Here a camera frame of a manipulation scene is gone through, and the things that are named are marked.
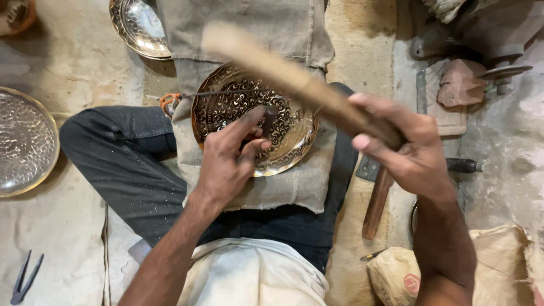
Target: black jeans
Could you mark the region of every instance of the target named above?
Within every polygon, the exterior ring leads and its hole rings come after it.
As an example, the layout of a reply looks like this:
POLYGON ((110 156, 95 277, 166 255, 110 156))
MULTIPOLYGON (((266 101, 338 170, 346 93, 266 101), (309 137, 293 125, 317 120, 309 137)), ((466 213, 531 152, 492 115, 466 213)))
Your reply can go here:
MULTIPOLYGON (((342 84, 336 86, 352 93, 342 84)), ((350 142, 346 134, 337 132, 323 213, 298 205, 223 212, 197 245, 240 237, 280 241, 325 273, 336 216, 357 162, 358 153, 350 142)), ((172 125, 161 108, 86 109, 61 127, 60 145, 106 203, 151 246, 183 211, 187 185, 159 163, 163 156, 176 152, 172 125)))

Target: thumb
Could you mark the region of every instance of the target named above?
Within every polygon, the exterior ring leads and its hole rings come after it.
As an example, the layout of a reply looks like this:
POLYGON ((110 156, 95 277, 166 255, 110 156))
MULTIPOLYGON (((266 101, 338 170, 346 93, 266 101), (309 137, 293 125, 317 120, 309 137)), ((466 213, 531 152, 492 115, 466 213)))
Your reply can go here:
POLYGON ((272 143, 267 139, 255 139, 248 142, 242 149, 240 157, 237 159, 238 164, 242 167, 243 172, 253 173, 255 171, 255 157, 264 150, 272 147, 272 143))
POLYGON ((384 165, 390 173, 395 173, 410 163, 405 156, 391 150, 380 140, 366 134, 359 134, 351 141, 354 149, 363 152, 373 160, 384 165))

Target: pliers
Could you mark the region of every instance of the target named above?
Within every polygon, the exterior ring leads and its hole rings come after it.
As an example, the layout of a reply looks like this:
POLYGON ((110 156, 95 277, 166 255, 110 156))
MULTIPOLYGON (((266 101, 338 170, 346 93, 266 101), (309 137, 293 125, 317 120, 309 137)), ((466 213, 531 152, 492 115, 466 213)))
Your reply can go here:
POLYGON ((21 270, 19 271, 19 276, 17 277, 17 282, 15 283, 15 287, 13 288, 13 297, 11 298, 11 304, 12 305, 19 305, 24 299, 24 295, 27 294, 28 289, 32 285, 32 282, 34 281, 34 278, 36 277, 36 273, 40 269, 41 261, 44 259, 44 255, 42 254, 40 256, 40 259, 38 259, 38 263, 34 267, 34 271, 32 271, 32 274, 30 274, 30 277, 27 280, 27 283, 24 285, 23 290, 21 290, 21 286, 23 285, 23 279, 24 279, 24 273, 27 270, 28 266, 28 260, 30 259, 30 253, 32 250, 28 251, 27 258, 24 261, 23 266, 21 267, 21 270))

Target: hand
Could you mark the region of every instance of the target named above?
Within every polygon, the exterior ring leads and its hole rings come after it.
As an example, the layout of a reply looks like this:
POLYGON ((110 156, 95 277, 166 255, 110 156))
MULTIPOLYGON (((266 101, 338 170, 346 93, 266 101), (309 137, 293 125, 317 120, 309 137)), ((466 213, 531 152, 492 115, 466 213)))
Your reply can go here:
POLYGON ((192 205, 207 205, 215 216, 237 196, 255 172, 255 157, 272 147, 260 137, 256 124, 264 116, 257 106, 219 132, 210 133, 204 142, 204 156, 199 181, 190 195, 192 205), (240 152, 243 140, 248 142, 240 152))
POLYGON ((356 93, 349 101, 378 118, 389 120, 408 141, 394 152, 378 139, 360 134, 351 142, 356 150, 381 163, 399 186, 410 193, 435 203, 456 199, 434 118, 414 114, 398 103, 375 96, 356 93))

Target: cement bag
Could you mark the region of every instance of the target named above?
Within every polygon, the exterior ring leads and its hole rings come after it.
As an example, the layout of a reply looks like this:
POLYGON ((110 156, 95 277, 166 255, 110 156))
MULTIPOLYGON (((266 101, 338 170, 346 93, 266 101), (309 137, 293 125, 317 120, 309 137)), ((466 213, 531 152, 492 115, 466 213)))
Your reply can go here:
POLYGON ((392 247, 368 263, 374 292, 385 306, 408 306, 416 302, 421 274, 413 251, 392 247))
MULTIPOLYGON (((544 257, 522 228, 470 231, 478 264, 474 306, 544 306, 544 257)), ((421 274, 413 251, 394 247, 368 263, 372 287, 385 306, 414 305, 421 274)))

